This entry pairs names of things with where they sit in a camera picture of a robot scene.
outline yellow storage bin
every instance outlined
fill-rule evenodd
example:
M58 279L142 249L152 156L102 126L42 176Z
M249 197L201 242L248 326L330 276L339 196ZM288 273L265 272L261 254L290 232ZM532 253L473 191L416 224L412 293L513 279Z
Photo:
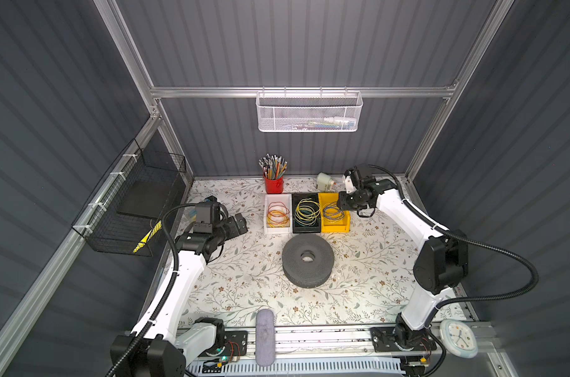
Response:
M333 232L346 233L350 231L349 211L347 210L343 211L343 218L341 220L331 222L331 220L325 218L325 214L323 212L324 208L330 203L337 202L338 198L339 194L337 192L319 192L320 217L321 217L320 230L323 233L333 233Z

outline table surface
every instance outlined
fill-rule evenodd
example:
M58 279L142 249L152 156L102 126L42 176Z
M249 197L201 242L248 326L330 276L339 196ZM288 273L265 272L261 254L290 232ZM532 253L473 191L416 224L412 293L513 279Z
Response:
M286 178L284 190L317 192L316 179ZM333 247L335 265L325 284L304 289L282 271L281 251L295 235L264 234L263 179L198 180L188 201L209 195L216 196L229 215L241 212L249 231L227 241L222 256L206 266L180 327L189 327L199 317L223 319L227 327L255 326L256 313L265 308L273 310L277 326L391 323L409 301L418 250L384 213L377 211L368 219L352 213L349 233L319 233ZM187 223L184 216L180 232ZM435 321L447 318L466 319L458 304L443 308Z

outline pencil holder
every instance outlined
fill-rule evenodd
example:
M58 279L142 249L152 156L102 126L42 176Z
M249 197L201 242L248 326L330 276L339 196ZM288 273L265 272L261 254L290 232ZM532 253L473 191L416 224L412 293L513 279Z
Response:
M266 186L266 194L282 194L283 178L268 179L264 176L264 185Z

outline clock face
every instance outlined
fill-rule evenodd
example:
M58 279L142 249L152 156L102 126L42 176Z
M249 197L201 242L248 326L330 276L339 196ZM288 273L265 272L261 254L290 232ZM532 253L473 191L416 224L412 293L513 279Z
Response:
M469 327L461 322L452 322L448 324L448 336L450 340L460 349L465 351L473 351L475 349L475 338Z

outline gray panel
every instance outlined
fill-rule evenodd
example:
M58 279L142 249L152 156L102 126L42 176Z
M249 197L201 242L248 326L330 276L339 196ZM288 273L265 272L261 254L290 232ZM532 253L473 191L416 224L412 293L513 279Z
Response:
M534 263L533 292L476 309L520 376L570 374L558 347L570 337L570 1L516 2L415 185L438 221ZM463 285L489 294L527 279L475 250Z
M118 0L155 86L444 86L494 1Z
M284 156L289 174L342 174L358 163L404 171L442 101L438 98L364 100L356 132L265 133L250 98L162 100L198 177L259 175L258 159Z
M148 116L92 2L0 1L0 329ZM104 372L153 263L84 250L5 375Z

